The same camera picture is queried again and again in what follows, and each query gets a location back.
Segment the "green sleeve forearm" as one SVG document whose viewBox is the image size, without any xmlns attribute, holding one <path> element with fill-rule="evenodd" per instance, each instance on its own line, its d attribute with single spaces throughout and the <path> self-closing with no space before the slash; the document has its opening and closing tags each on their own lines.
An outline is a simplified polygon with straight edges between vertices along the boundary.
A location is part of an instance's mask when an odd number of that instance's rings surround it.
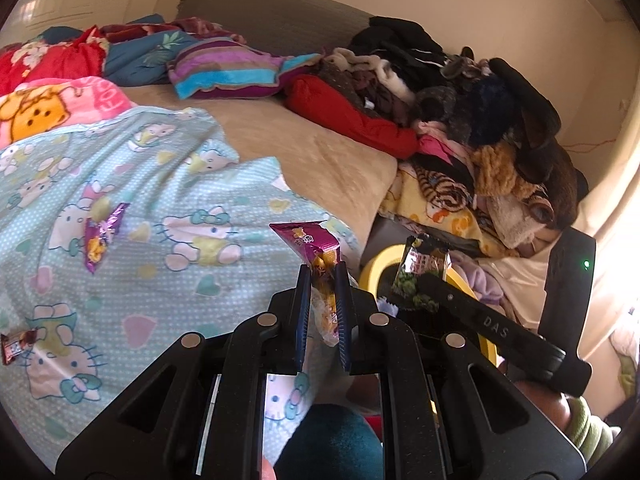
<svg viewBox="0 0 640 480">
<path fill-rule="evenodd" d="M 588 468 L 597 463 L 622 431 L 593 415 L 584 398 L 567 398 L 570 422 L 565 434 L 584 456 Z"/>
</svg>

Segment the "person's right hand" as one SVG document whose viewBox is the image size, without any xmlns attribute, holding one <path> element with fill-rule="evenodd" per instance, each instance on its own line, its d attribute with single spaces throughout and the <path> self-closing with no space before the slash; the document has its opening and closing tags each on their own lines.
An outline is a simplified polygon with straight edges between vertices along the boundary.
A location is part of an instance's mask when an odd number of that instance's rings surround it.
<svg viewBox="0 0 640 480">
<path fill-rule="evenodd" d="M 530 382 L 526 379 L 517 380 L 514 385 L 559 430 L 563 432 L 567 430 L 567 427 L 570 426 L 572 414 L 570 414 L 570 404 L 568 404 L 566 397 L 562 393 L 541 385 L 539 382 Z"/>
</svg>

